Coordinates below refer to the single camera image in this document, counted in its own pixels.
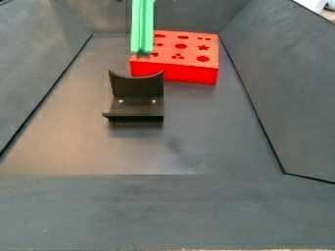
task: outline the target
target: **black bracket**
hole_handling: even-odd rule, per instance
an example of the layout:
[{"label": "black bracket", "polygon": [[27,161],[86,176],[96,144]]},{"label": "black bracket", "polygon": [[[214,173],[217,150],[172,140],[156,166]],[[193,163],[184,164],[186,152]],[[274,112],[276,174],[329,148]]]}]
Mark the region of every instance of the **black bracket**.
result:
[{"label": "black bracket", "polygon": [[164,118],[164,72],[145,77],[124,77],[108,71],[112,101],[108,113],[101,115],[114,119]]}]

